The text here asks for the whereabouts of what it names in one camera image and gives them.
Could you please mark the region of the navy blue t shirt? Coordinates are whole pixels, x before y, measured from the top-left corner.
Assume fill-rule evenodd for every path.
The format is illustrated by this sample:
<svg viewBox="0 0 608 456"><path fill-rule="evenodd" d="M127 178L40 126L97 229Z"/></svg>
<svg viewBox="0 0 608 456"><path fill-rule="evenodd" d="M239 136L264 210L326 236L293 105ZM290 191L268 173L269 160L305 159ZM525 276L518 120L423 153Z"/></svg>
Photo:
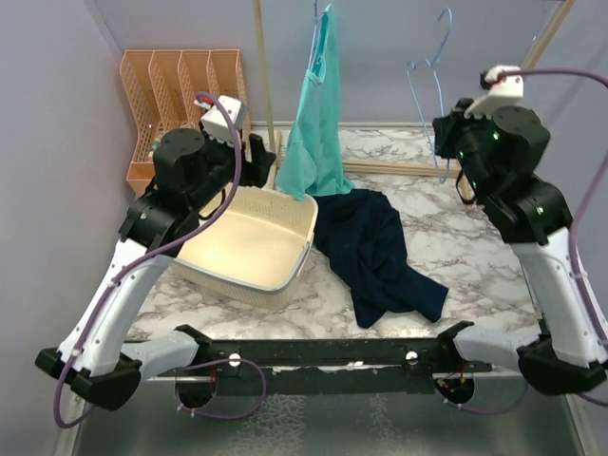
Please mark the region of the navy blue t shirt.
<svg viewBox="0 0 608 456"><path fill-rule="evenodd" d="M370 328L386 313L441 318L448 287L409 266L400 214L383 193L353 189L314 200L315 247L350 288L359 327Z"/></svg>

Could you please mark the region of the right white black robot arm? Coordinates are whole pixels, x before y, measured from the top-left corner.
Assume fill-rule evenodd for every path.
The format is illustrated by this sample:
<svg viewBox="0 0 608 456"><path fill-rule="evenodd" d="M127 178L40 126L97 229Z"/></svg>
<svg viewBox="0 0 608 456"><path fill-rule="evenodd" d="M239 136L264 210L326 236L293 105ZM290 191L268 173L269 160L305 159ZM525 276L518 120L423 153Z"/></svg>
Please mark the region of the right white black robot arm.
<svg viewBox="0 0 608 456"><path fill-rule="evenodd" d="M519 371L545 395L582 394L607 379L607 350L577 284L581 267L568 239L573 218L558 187L536 176L549 131L536 113L506 105L470 115L463 98L433 120L437 153L455 159L474 200L519 260L543 327L538 333L492 331L458 323L439 336L438 364L458 371L479 361Z"/></svg>

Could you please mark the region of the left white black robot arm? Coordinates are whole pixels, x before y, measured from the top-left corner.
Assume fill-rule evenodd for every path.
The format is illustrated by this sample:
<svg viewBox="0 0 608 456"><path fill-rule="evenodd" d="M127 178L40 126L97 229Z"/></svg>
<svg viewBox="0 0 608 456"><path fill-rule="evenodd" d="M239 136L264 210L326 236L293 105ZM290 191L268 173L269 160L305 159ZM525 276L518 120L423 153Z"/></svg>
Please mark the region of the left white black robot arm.
<svg viewBox="0 0 608 456"><path fill-rule="evenodd" d="M127 209L99 289L60 346L39 352L36 367L108 411L122 407L145 379L179 368L204 372L210 352L187 325L144 343L124 340L182 244L219 220L238 186L263 186L275 159L257 134L234 148L199 129L167 132L153 154L151 182Z"/></svg>

